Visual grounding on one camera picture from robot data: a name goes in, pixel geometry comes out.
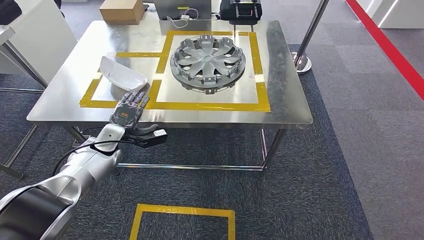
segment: robot finger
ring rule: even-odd
[[[138,92],[138,91],[133,92],[133,93],[132,93],[132,95],[128,98],[128,101],[129,101],[129,102],[134,101],[134,99],[136,98],[136,96],[137,96],[138,94],[139,94],[139,92]]]
[[[140,92],[140,94],[139,94],[139,95],[137,96],[137,98],[134,100],[134,103],[138,105],[138,104],[142,101],[142,99],[143,99],[143,97],[145,96],[145,94],[146,94],[146,92],[145,92],[145,91]]]
[[[140,108],[144,109],[146,107],[146,104],[149,102],[149,100],[150,100],[150,97],[147,96],[144,99],[144,101],[141,103]]]
[[[130,92],[125,93],[125,95],[120,100],[121,103],[125,103],[127,101],[127,99],[128,99],[129,96],[131,96],[131,93]]]

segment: pole base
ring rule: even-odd
[[[297,52],[291,53],[291,59],[295,61]],[[312,62],[305,54],[300,58],[299,64],[297,65],[296,72],[298,75],[305,74],[307,71],[311,70]]]

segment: yellow tape square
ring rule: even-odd
[[[156,76],[161,76],[165,72],[171,45],[174,36],[181,35],[214,35],[214,36],[232,36],[231,31],[179,31],[170,30],[166,33],[165,42],[162,52],[117,52],[117,58],[159,58],[156,68]],[[262,69],[261,56],[259,52],[258,39],[256,32],[239,32],[239,36],[249,38],[250,50],[253,62],[253,71],[256,81],[257,103],[200,103],[200,102],[158,102],[159,89],[161,87],[161,79],[153,79],[148,96],[150,101],[145,109],[158,110],[191,110],[191,111],[241,111],[241,112],[271,112],[268,100],[267,87],[264,82],[264,74]],[[86,93],[79,101],[81,108],[111,108],[113,109],[118,101],[111,100],[92,100],[93,95],[99,86],[100,78],[96,76]]]
[[[148,205],[140,203],[137,204],[137,209],[135,210],[129,240],[137,240],[143,212],[228,218],[228,240],[236,240],[236,213],[233,210],[187,206]]]

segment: red tape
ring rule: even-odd
[[[393,45],[387,36],[377,27],[374,21],[368,16],[357,0],[345,0],[358,19],[368,30],[369,34],[375,39],[377,44],[391,60],[394,66],[405,77],[416,93],[424,100],[424,79],[408,62],[402,53]]]

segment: black cable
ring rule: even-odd
[[[56,174],[56,171],[58,170],[58,168],[59,168],[59,165],[61,164],[61,162],[63,161],[63,160],[65,160],[66,159],[66,157],[67,156],[69,156],[71,153],[73,153],[73,152],[75,152],[75,151],[77,151],[77,150],[79,150],[79,149],[83,149],[83,148],[85,148],[85,147],[90,147],[90,146],[94,146],[94,145],[97,145],[97,144],[109,144],[109,143],[123,143],[123,144],[134,144],[133,142],[131,142],[131,141],[122,141],[122,140],[109,140],[109,141],[99,141],[99,142],[93,142],[93,143],[89,143],[89,144],[86,144],[86,145],[82,145],[82,146],[79,146],[79,147],[76,147],[76,148],[74,148],[74,149],[72,149],[72,150],[70,150],[70,151],[68,151],[67,153],[65,153],[56,163],[55,163],[55,165],[54,165],[54,169],[53,169],[53,173],[52,173],[52,177]]]
[[[90,128],[87,128],[87,129],[83,130],[83,131],[81,132],[81,134],[83,134],[83,133],[85,133],[85,132],[87,132],[87,131],[89,131],[89,130],[92,130],[92,129],[102,129],[102,128],[103,128],[102,126],[94,126],[94,127],[90,127]]]

